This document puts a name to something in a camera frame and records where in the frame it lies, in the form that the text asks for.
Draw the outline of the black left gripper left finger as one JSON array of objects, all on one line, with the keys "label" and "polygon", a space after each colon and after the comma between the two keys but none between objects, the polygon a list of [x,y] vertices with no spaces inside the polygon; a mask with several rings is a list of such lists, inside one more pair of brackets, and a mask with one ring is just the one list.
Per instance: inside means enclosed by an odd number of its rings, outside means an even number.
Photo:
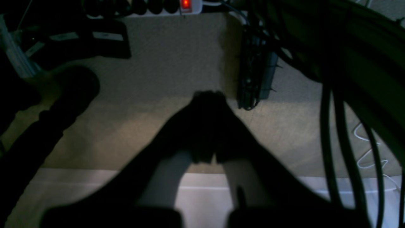
[{"label": "black left gripper left finger", "polygon": [[214,103],[215,92],[196,92],[117,176],[80,201],[47,210],[42,228],[182,228],[178,185],[192,162],[212,157],[198,149],[198,134]]}]

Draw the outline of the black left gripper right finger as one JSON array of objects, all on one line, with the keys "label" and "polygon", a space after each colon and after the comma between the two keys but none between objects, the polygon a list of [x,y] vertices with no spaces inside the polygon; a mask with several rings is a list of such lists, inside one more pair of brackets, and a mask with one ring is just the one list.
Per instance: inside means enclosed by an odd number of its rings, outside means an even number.
[{"label": "black left gripper right finger", "polygon": [[230,228],[369,228],[366,213],[326,200],[295,178],[236,117],[220,91],[214,98],[221,148],[215,153],[231,189]]}]

